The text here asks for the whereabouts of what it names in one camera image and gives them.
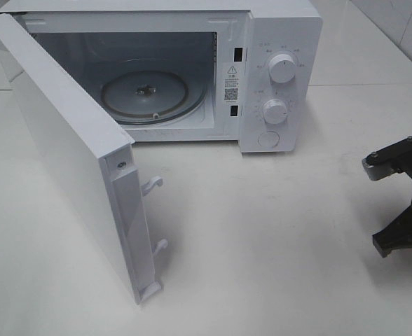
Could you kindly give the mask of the white microwave door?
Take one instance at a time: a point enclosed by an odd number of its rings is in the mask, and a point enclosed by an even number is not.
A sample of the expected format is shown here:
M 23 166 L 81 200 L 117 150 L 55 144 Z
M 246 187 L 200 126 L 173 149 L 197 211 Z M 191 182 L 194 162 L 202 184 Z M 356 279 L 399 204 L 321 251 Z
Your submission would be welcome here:
M 135 302 L 160 290 L 133 138 L 11 15 L 0 14 L 0 62 L 41 159 Z

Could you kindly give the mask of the white round knob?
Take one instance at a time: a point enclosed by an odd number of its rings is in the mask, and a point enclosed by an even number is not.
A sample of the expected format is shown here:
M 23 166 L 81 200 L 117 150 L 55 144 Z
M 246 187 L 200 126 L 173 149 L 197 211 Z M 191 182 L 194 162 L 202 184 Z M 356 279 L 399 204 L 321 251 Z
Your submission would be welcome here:
M 287 105 L 280 99 L 270 99 L 262 106 L 263 119 L 270 125 L 283 123 L 288 113 Z
M 287 83 L 296 75 L 297 58 L 290 52 L 276 53 L 268 60 L 268 73 L 274 83 Z

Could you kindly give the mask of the glass microwave turntable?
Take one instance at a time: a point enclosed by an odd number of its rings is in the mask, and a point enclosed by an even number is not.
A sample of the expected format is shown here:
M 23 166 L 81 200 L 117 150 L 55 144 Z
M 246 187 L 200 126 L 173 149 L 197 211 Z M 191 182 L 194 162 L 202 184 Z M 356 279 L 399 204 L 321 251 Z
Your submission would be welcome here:
M 131 71 L 105 84 L 101 102 L 123 125 L 152 125 L 190 113 L 202 103 L 206 85 L 171 71 Z

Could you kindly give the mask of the white microwave oven body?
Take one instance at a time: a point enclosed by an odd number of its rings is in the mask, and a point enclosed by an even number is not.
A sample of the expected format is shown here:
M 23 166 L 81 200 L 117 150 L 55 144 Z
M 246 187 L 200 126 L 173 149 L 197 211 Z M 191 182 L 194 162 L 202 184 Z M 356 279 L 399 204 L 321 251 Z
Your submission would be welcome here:
M 123 125 L 137 142 L 236 141 L 243 153 L 293 150 L 305 108 L 322 19 L 309 1 L 9 1 L 13 16 L 107 112 L 101 91 L 131 71 L 195 77 L 207 87 L 190 113 L 152 125 Z M 268 60 L 282 51 L 296 75 L 274 83 Z M 282 100 L 287 119 L 265 122 L 262 106 Z M 259 145 L 267 131 L 274 148 Z

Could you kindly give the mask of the round white door button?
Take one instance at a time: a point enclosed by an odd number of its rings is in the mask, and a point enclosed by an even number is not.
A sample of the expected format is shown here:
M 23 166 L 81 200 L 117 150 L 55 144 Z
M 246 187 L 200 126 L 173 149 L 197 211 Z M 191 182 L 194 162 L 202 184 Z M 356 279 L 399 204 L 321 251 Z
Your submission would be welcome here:
M 264 148 L 274 148 L 279 144 L 280 135 L 274 131 L 267 131 L 258 138 L 258 143 Z

